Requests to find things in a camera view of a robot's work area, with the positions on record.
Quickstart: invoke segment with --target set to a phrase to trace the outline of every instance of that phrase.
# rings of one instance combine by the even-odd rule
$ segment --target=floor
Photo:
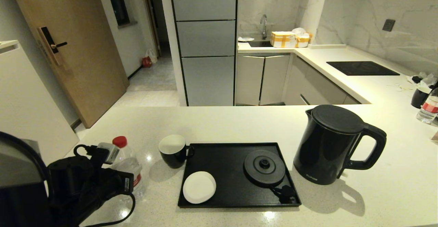
[[[168,45],[162,45],[162,55],[150,68],[140,69],[131,79],[130,86],[111,107],[178,107],[177,84],[173,73],[172,57]],[[83,124],[75,128],[81,140],[89,129]]]

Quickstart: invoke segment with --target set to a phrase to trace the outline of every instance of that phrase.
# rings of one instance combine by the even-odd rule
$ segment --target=mug handle
[[[350,160],[349,158],[352,156],[354,150],[356,149],[357,144],[360,142],[360,140],[364,135],[368,135],[376,140],[376,145],[374,146],[373,151],[368,156],[368,158],[364,161]],[[363,132],[360,135],[360,138],[357,140],[355,147],[353,147],[344,168],[355,169],[355,170],[370,169],[382,154],[385,144],[386,144],[386,133],[375,126],[372,126],[371,124],[366,124],[366,127],[365,129],[363,129]]]
[[[187,149],[187,159],[194,155],[194,147],[192,145],[186,146]]]

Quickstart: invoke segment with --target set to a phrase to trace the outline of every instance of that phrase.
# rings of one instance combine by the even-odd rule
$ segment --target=black mug
[[[294,159],[294,166],[305,179],[328,185],[344,169],[366,170],[380,157],[386,133],[363,122],[355,113],[342,107],[320,105],[307,110],[308,124]],[[376,145],[364,161],[351,160],[361,138],[368,135]]]
[[[424,101],[426,101],[427,97],[429,96],[431,89],[426,87],[420,87],[415,90],[412,96],[411,105],[416,108],[421,108]]]
[[[186,141],[181,135],[169,135],[158,145],[161,157],[171,168],[180,168],[184,161],[193,156],[194,148],[186,146]]]

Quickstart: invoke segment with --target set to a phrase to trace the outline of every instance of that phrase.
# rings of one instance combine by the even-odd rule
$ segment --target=faucet
[[[266,14],[263,14],[260,20],[260,24],[263,24],[263,33],[261,34],[261,38],[264,40],[266,37],[266,23],[268,22],[268,17],[266,17]]]

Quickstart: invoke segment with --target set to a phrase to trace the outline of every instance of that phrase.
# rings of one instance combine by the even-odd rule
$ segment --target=kettle lid
[[[354,112],[332,105],[319,105],[312,109],[313,119],[325,127],[342,134],[362,132],[366,123]]]

